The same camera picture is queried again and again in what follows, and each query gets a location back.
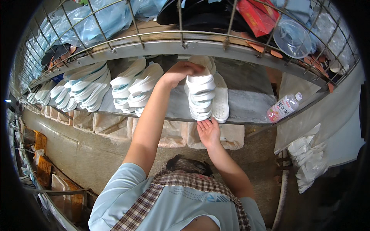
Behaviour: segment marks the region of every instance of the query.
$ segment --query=left hand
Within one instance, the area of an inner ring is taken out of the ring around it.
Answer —
[[[163,76],[162,80],[175,88],[187,75],[194,75],[204,71],[204,67],[188,61],[179,61],[173,65]]]

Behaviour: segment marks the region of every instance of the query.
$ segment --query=plastic container lid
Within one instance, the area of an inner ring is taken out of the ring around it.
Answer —
[[[282,20],[273,36],[280,50],[292,58],[304,58],[311,51],[308,32],[296,21]]]
[[[296,99],[297,99],[298,101],[300,101],[302,98],[303,98],[303,97],[302,97],[302,94],[301,94],[300,92],[298,92],[298,93],[296,94]]]

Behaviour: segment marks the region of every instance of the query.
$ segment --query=bottle cap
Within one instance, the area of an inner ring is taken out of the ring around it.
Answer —
[[[296,94],[296,99],[297,99],[298,101],[300,101],[300,100],[302,99],[302,94],[301,94],[300,92],[298,92],[298,93]]]

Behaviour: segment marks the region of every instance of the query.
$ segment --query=light blue t-shirt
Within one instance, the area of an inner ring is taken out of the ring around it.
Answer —
[[[88,222],[89,229],[110,230],[152,180],[153,177],[146,178],[138,165],[122,164],[96,199]],[[266,230],[256,202],[250,197],[242,197],[240,201],[252,230]],[[136,230],[179,231],[201,215],[211,218],[221,231],[239,230],[235,205],[228,197],[181,186],[165,186]]]

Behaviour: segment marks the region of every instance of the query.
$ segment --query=hand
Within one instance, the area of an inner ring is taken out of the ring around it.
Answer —
[[[197,123],[198,125],[196,128],[198,130],[199,138],[207,149],[221,144],[220,127],[215,118],[212,117],[212,122],[206,119],[203,121],[197,121]]]
[[[179,61],[173,65],[161,78],[171,88],[175,88],[187,75],[194,75],[204,71],[204,67],[188,61]]]

